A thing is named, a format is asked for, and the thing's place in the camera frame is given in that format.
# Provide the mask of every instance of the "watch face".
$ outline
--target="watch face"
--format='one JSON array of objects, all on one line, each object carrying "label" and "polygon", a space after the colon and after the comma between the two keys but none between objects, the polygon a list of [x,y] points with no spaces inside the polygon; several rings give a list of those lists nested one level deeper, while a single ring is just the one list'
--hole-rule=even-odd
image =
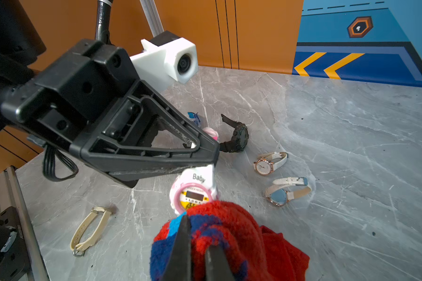
[{"label": "watch face", "polygon": [[267,175],[270,173],[270,164],[265,161],[259,161],[256,163],[256,170],[262,175]]}]

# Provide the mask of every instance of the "white leather watch strap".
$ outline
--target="white leather watch strap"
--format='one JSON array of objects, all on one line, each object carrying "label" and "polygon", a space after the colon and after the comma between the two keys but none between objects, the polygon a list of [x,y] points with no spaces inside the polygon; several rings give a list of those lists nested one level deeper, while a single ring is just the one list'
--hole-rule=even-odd
[{"label": "white leather watch strap", "polygon": [[[94,220],[94,218],[98,215],[98,212],[103,212],[103,216],[98,223],[97,228],[95,229],[94,233],[86,239],[84,242],[79,242],[81,237],[83,236],[84,232],[90,225],[90,223]],[[83,222],[79,225],[77,230],[75,231],[75,234],[72,237],[71,243],[70,243],[70,249],[74,252],[74,256],[82,256],[84,251],[88,249],[90,246],[93,246],[97,240],[100,238],[100,235],[102,234],[103,230],[106,227],[106,224],[108,222],[109,217],[111,216],[112,212],[103,207],[93,207],[89,215],[83,220]]]},{"label": "white leather watch strap", "polygon": [[305,188],[291,192],[286,191],[287,201],[303,197],[311,192],[311,187],[309,186],[308,181],[305,177],[284,177],[274,180],[273,183],[273,186],[268,187],[265,190],[264,196],[267,198],[279,189],[291,187],[294,185],[305,185]]},{"label": "white leather watch strap", "polygon": [[264,153],[264,154],[258,155],[258,159],[265,159],[268,161],[273,161],[274,159],[279,159],[279,158],[281,158],[281,160],[273,164],[274,171],[280,168],[281,166],[283,166],[284,163],[286,163],[287,153],[286,152],[270,152],[270,153]]}]

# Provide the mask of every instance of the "red knit fabric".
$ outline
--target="red knit fabric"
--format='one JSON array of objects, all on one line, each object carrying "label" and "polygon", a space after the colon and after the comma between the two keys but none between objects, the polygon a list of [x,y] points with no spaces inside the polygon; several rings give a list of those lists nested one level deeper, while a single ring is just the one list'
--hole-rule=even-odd
[{"label": "red knit fabric", "polygon": [[[217,228],[223,234],[229,247],[225,250],[227,261],[233,273],[243,261],[248,262],[246,280],[304,281],[309,257],[269,228],[259,227],[253,217],[241,206],[230,202],[215,201],[187,210],[188,216],[213,215],[222,221]],[[218,239],[192,237],[192,259],[194,279],[205,275],[204,254]]]},{"label": "red knit fabric", "polygon": [[168,234],[169,234],[169,223],[166,223],[162,226],[161,230],[159,231],[158,235],[156,235],[155,239],[153,239],[153,242],[166,239]]},{"label": "red knit fabric", "polygon": [[264,248],[266,251],[267,270],[272,280],[305,281],[309,257],[283,238],[282,233],[275,233],[261,226]]}]

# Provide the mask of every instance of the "marble countertop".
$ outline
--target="marble countertop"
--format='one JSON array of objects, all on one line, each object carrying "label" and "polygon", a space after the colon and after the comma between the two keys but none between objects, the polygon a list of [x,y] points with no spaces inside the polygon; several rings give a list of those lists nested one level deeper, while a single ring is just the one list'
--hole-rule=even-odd
[{"label": "marble countertop", "polygon": [[[220,153],[221,199],[309,255],[307,280],[422,280],[422,88],[200,67],[163,95],[185,115],[198,112],[221,141],[233,131],[221,113],[247,124],[245,151]],[[176,144],[163,134],[157,141]],[[288,152],[287,163],[256,174],[256,155],[273,151]],[[50,279],[150,280],[152,240],[175,217],[168,193],[176,175],[129,189],[77,161],[74,179],[52,183],[42,159],[17,176]],[[58,167],[59,177],[68,174]],[[288,176],[307,177],[313,192],[275,207],[264,189]],[[75,258],[70,239],[96,205],[113,215]]]}]

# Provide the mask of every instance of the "wooden cabinet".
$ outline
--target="wooden cabinet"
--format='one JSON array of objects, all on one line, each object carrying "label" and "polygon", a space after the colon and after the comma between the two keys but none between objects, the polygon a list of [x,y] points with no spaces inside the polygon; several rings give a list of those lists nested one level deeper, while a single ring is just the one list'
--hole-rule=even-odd
[{"label": "wooden cabinet", "polygon": [[[97,1],[20,0],[20,3],[47,47],[30,68],[44,70],[81,39],[95,37]],[[138,0],[116,0],[109,29],[111,42],[130,56],[142,51],[141,39],[152,39]]]},{"label": "wooden cabinet", "polygon": [[9,166],[20,168],[43,149],[27,141],[27,133],[12,127],[0,131],[0,173]]},{"label": "wooden cabinet", "polygon": [[303,0],[155,0],[164,30],[205,66],[292,73]]}]

